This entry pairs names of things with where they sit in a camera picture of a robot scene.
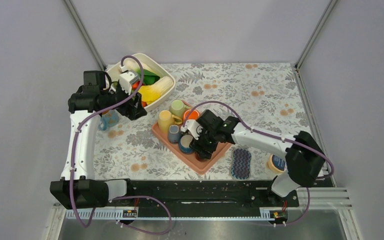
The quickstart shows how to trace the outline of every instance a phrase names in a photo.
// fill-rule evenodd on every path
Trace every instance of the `orange object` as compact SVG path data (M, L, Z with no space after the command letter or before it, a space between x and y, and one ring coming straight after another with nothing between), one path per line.
M152 126L152 133L154 136L161 141L167 148L174 153L180 160L182 160L187 166L189 166L196 173L204 175L210 168L228 151L228 149L232 146L232 144L225 142L219 142L217 148L212 153L210 160L198 160L195 154L184 154L180 148L178 143L170 143L168 140L168 134L163 133L158 127L158 123L156 122Z
M132 89L137 89L138 86L139 86L139 81L137 81L136 83L134 83L134 84L131 86L131 88L132 88Z
M199 116L200 116L200 112L197 111L196 109L193 110L193 112L189 115L189 117L186 119L186 117L188 116L188 114L191 112L190 109L186 110L184 113L183 113L183 122L186 121L186 120L196 120Z

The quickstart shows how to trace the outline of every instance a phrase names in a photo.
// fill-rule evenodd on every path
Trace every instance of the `mug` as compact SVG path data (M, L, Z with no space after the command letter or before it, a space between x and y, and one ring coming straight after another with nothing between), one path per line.
M183 113L186 109L190 109L191 107L186 105L182 100L174 100L170 105L170 112L179 118L183 117Z
M115 110L110 110L109 112L101 116L98 129L101 131L105 131L108 128L117 125L119 123L119 120L119 114Z
M163 110L158 115L158 127L161 132L167 134L171 125L182 124L183 121L180 117L173 115L168 110Z
M184 135L179 140L179 149L184 154L192 154L194 150L190 148L190 144L192 140L194 139L191 135Z
M188 116L189 112L191 112L191 109L188 109L186 110L184 113L183 113L183 122L185 122L186 120L196 120L199 116L200 116L200 112L197 111L196 109L193 110L193 112L189 115L189 117L186 119L186 117Z
M172 144L176 144L179 142L180 137L182 136L182 132L178 125L171 125L168 128L168 141Z

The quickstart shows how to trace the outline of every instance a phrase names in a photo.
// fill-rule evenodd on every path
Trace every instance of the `orange cup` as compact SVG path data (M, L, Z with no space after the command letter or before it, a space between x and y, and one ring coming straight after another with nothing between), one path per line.
M188 116L189 112L191 112L190 109L186 110L184 113L183 113L183 122L186 121L186 117ZM188 120L196 120L198 117L200 116L200 112L197 111L196 109L193 110L193 112L189 115L189 117L187 118Z

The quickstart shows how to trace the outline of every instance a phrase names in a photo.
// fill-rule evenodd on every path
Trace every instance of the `pink tray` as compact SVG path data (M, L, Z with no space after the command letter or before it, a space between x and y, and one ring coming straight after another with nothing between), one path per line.
M192 170L197 172L198 174L204 175L221 157L225 155L227 150L231 147L232 144L226 143L218 143L217 149L212 153L211 159L207 161L199 161L195 154L184 154L179 149L179 145L172 144L167 139L167 134L161 132L158 127L158 123L155 123L152 126L152 133L155 135L157 139L159 139L164 145L167 146L170 151L172 151L180 160L182 160L186 165L188 165Z

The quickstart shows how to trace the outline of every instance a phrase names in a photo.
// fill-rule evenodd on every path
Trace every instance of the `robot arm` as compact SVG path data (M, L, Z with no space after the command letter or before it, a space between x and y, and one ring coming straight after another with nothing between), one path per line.
M109 87L106 87L106 76ZM120 74L117 85L112 86L109 75L104 71L85 71L83 73L83 85L73 93L68 100L70 111L70 143L64 169L59 181L50 184L50 192L67 209L71 209L69 184L71 175L72 149L77 133L77 126L95 112L113 106L125 100L131 94L131 85L140 80L136 72L125 69ZM141 104L142 96L137 93L134 98L118 106L121 115L130 120L145 116L147 112ZM76 153L74 158L73 192L75 204L78 208L104 207L108 200L126 194L125 180L95 181L94 173L94 149L95 138L101 115L90 118L81 128L76 141Z
M247 129L238 118L229 116L226 120L205 110L197 120L188 120L182 132L190 132L194 137L190 147L202 160L210 159L219 142L239 144L261 149L272 153L286 161L287 171L277 176L270 190L284 198L299 187L312 187L319 175L325 160L303 147L290 142L277 140ZM316 141L308 132L301 131L298 135L282 134L262 130L279 138L292 139L322 152Z

